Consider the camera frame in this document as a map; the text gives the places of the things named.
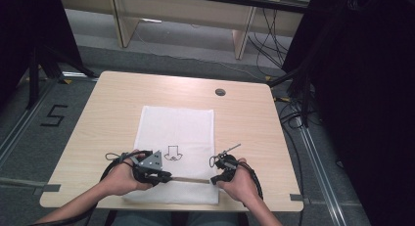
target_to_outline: drawn symbol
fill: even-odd
[[[164,158],[168,160],[180,160],[183,157],[182,154],[179,154],[178,146],[168,146],[168,153],[164,155]]]
[[[59,119],[58,120],[58,123],[55,123],[55,124],[51,124],[51,123],[41,123],[40,125],[41,126],[59,126],[61,124],[61,121],[64,119],[64,116],[62,116],[62,115],[53,115],[52,112],[53,112],[53,110],[55,108],[67,108],[67,107],[68,106],[65,106],[65,105],[54,105],[52,107],[52,109],[49,111],[47,117],[57,117]]]

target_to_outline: white cloth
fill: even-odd
[[[134,149],[161,151],[162,169],[173,177],[210,179],[214,155],[213,111],[144,107]],[[170,181],[124,196],[138,203],[218,204],[218,188],[212,184]]]

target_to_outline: floor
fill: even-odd
[[[67,10],[69,22],[85,65],[99,72],[104,69],[197,76],[240,80],[251,82],[265,82],[267,76],[275,78],[284,74],[273,63],[258,54],[251,42],[242,60],[235,60],[231,30],[184,23],[153,23],[142,22],[136,29],[129,46],[120,49],[117,45],[114,19],[112,16],[84,13]],[[266,34],[257,34],[259,42],[265,41],[271,45]],[[280,43],[289,48],[292,38],[278,37]],[[286,97],[287,81],[272,89],[275,97]],[[33,182],[47,182],[53,168],[42,166],[44,156],[33,156],[33,161],[23,161],[22,157],[30,152],[30,146],[54,147],[56,152],[48,157],[50,162],[58,161],[65,141],[68,140],[77,118],[80,116],[94,82],[75,80],[70,86],[55,85],[44,100],[43,107],[31,122],[23,137],[0,169],[1,178],[23,179]],[[26,103],[27,82],[23,81],[11,99],[7,108],[0,113],[2,130],[0,139],[3,141],[19,117],[24,113]],[[69,118],[55,132],[42,130],[38,124],[45,122],[50,107],[56,104],[68,104]],[[276,110],[280,118],[292,113],[289,104],[276,102]],[[337,157],[334,147],[324,130],[324,121],[319,119],[318,113],[309,117],[311,134],[314,146],[321,158],[322,165],[334,195],[339,201],[346,225],[370,225],[364,210],[354,193],[346,174],[336,163]],[[316,172],[310,161],[309,153],[301,138],[301,133],[295,128],[295,119],[284,124],[287,129],[286,141],[292,157],[293,167],[298,177],[299,185],[303,185],[305,207],[303,213],[277,212],[276,215],[285,225],[339,225],[334,223],[327,206],[324,192],[320,188]],[[0,182],[0,225],[27,224],[50,209],[38,205],[39,196],[34,195],[33,187],[11,186]],[[19,217],[24,212],[26,217]],[[97,210],[90,225],[101,225],[108,212]],[[249,215],[250,225],[257,222]]]

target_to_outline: black panel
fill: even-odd
[[[333,14],[340,0],[310,0],[308,7],[310,9],[325,10]],[[316,15],[307,13],[303,15],[299,28],[296,32],[290,51],[284,61],[283,70],[286,72],[297,68],[304,56],[308,54],[318,33],[322,30],[324,24],[328,21],[330,15]]]
[[[323,119],[373,225],[415,215],[415,6],[350,12],[312,73]]]
[[[0,106],[28,68],[35,44],[56,49],[82,66],[61,0],[0,0],[0,22]]]

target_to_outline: desk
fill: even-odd
[[[278,4],[281,0],[271,0]],[[292,0],[306,6],[309,0]],[[250,31],[268,33],[268,24],[260,9],[208,0],[62,0],[64,7],[114,16],[118,45],[127,47],[140,19],[190,23],[233,29],[235,56],[242,59]],[[273,22],[273,11],[265,15]],[[292,37],[302,14],[278,11],[276,34]]]
[[[226,91],[217,96],[215,90]],[[95,185],[110,163],[106,153],[133,149],[143,106],[214,110],[215,151],[241,143],[232,151],[246,158],[262,186],[272,211],[300,211],[299,194],[278,114],[265,84],[106,71],[94,88],[40,203],[59,207]],[[129,203],[122,197],[101,200],[100,208],[246,211],[241,203],[220,193],[219,205]]]

